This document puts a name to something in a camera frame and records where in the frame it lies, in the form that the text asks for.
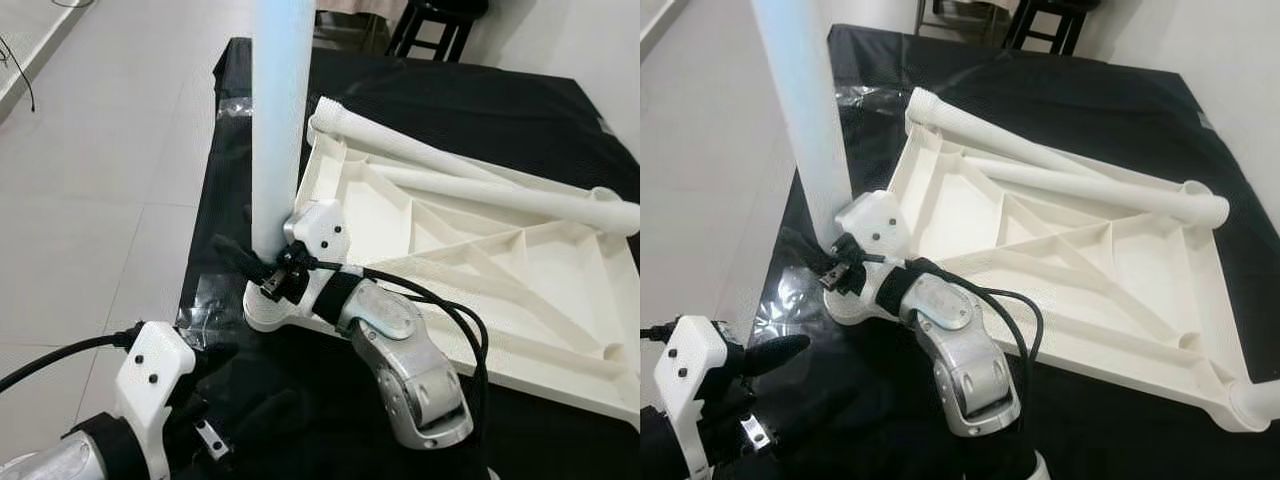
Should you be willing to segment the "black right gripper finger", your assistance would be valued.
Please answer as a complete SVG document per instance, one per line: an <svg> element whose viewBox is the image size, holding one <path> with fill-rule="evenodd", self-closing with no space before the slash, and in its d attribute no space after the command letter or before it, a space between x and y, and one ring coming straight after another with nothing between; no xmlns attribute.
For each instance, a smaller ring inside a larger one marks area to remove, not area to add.
<svg viewBox="0 0 1280 480"><path fill-rule="evenodd" d="M214 236L212 248L219 259L255 285L261 285L271 275L271 269L253 251L229 237Z"/></svg>
<svg viewBox="0 0 1280 480"><path fill-rule="evenodd" d="M785 229L785 247L797 257L819 283L840 283L846 276L846 262L840 244L820 247L800 230Z"/></svg>

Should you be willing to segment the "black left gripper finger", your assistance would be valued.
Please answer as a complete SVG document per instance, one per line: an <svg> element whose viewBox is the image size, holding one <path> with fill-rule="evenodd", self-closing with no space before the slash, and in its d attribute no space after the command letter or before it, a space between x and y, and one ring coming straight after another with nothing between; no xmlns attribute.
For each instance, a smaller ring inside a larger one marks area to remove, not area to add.
<svg viewBox="0 0 1280 480"><path fill-rule="evenodd" d="M188 344L188 347L195 356L195 366L191 372L186 374L186 378L189 379L202 379L216 372L241 352L241 346L234 342L218 342L210 346Z"/></svg>
<svg viewBox="0 0 1280 480"><path fill-rule="evenodd" d="M815 390L788 396L774 407L778 452L790 452L809 442L863 393L861 387Z"/></svg>
<svg viewBox="0 0 1280 480"><path fill-rule="evenodd" d="M759 378L786 365L812 344L809 335L780 335L756 346L749 346L742 352L739 374L742 378Z"/></svg>
<svg viewBox="0 0 1280 480"><path fill-rule="evenodd" d="M227 407L227 433L238 443L275 440L294 435L305 426L305 403L297 390L233 397Z"/></svg>

